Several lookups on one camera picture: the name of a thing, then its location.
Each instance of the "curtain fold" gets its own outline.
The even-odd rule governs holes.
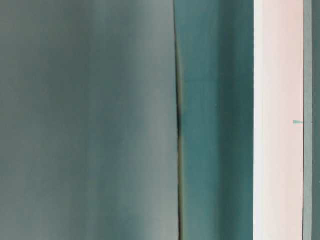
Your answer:
[[[174,9],[182,239],[253,239],[254,1]]]

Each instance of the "vertical edge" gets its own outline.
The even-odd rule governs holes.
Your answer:
[[[254,0],[253,239],[263,239],[263,0]]]
[[[178,177],[178,240],[183,238],[183,179],[182,179],[182,136],[181,136],[181,115],[182,115],[182,84],[181,69],[179,61],[179,49],[176,29],[176,5],[173,4],[173,24],[174,24],[174,54],[175,54],[175,88],[176,88],[176,119],[177,119],[177,177]]]
[[[303,8],[303,240],[311,240],[313,181],[312,0],[304,0]]]

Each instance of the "fabric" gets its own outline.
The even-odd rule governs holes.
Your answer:
[[[176,0],[183,240],[253,239],[254,1]]]
[[[0,1],[0,239],[178,239],[173,17]]]

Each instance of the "white wall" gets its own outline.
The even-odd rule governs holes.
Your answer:
[[[254,239],[301,240],[303,0],[255,0]]]

